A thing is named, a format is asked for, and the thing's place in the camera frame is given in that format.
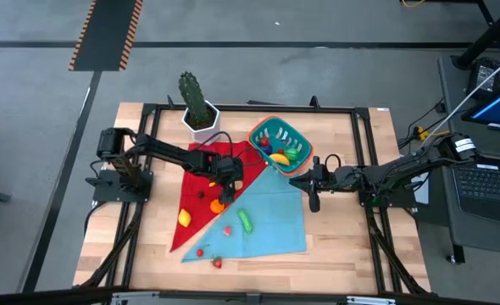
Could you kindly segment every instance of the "laptop keyboard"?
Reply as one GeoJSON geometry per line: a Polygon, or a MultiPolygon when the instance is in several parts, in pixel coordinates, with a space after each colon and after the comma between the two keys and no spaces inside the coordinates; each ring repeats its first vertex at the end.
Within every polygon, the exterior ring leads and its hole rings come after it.
{"type": "Polygon", "coordinates": [[[500,170],[458,167],[454,172],[461,197],[500,200],[500,170]]]}

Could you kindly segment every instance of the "red strawberry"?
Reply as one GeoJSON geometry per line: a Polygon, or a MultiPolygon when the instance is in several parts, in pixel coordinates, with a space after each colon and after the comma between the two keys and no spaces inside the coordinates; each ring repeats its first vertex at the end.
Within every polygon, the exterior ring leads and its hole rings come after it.
{"type": "Polygon", "coordinates": [[[213,260],[213,266],[218,269],[222,268],[222,258],[215,258],[213,260]]]}
{"type": "Polygon", "coordinates": [[[224,228],[224,235],[225,236],[230,236],[231,235],[231,227],[230,226],[226,226],[224,228]]]}

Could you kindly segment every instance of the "white cable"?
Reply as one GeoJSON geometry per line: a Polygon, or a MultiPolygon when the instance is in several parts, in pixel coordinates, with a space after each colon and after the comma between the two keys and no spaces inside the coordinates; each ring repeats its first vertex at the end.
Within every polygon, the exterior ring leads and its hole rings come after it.
{"type": "Polygon", "coordinates": [[[487,76],[487,78],[484,81],[482,81],[471,93],[469,93],[469,95],[467,95],[467,97],[464,98],[464,100],[429,134],[429,136],[425,138],[425,140],[423,141],[423,143],[421,143],[421,146],[419,148],[422,148],[427,142],[427,140],[429,140],[429,138],[433,136],[435,132],[444,125],[444,123],[446,123],[449,119],[451,119],[461,108],[461,106],[463,106],[463,104],[466,103],[469,100],[469,98],[472,97],[472,95],[478,91],[478,89],[480,89],[480,87],[484,86],[484,84],[487,83],[487,81],[490,80],[493,76],[495,76],[495,74],[497,74],[498,72],[500,72],[500,67],[496,69],[495,72],[493,72],[491,75],[487,76]]]}

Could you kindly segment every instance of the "red cloth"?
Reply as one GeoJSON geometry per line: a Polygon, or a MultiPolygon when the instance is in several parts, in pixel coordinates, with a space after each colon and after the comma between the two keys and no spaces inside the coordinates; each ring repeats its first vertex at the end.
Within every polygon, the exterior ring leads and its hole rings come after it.
{"type": "MultiPolygon", "coordinates": [[[[197,145],[196,143],[192,143],[188,149],[193,149],[197,145]]],[[[230,153],[230,143],[213,143],[211,145],[202,146],[199,149],[228,155],[230,153]]],[[[259,162],[259,160],[262,159],[250,143],[242,141],[233,144],[234,156],[237,156],[242,151],[244,152],[239,158],[241,158],[243,164],[249,164],[249,166],[244,167],[242,189],[235,193],[235,198],[238,198],[244,190],[258,178],[259,174],[261,174],[266,167],[265,161],[259,162]]],[[[210,203],[214,199],[218,199],[221,188],[219,186],[208,187],[209,183],[210,181],[207,178],[197,177],[187,172],[184,173],[179,212],[184,208],[192,217],[192,221],[187,228],[179,224],[178,221],[176,222],[175,236],[173,237],[173,245],[170,251],[182,246],[182,244],[189,240],[217,215],[210,210],[210,203]],[[201,199],[197,196],[200,191],[205,195],[201,199]]]]}

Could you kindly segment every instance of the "cactus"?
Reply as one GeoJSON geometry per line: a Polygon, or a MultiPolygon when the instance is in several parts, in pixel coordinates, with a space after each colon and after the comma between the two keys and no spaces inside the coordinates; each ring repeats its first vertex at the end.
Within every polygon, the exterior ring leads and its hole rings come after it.
{"type": "Polygon", "coordinates": [[[184,72],[179,79],[179,90],[181,91],[184,103],[188,107],[191,120],[195,127],[208,127],[213,123],[214,117],[205,103],[205,98],[199,87],[196,77],[190,72],[184,72]]]}

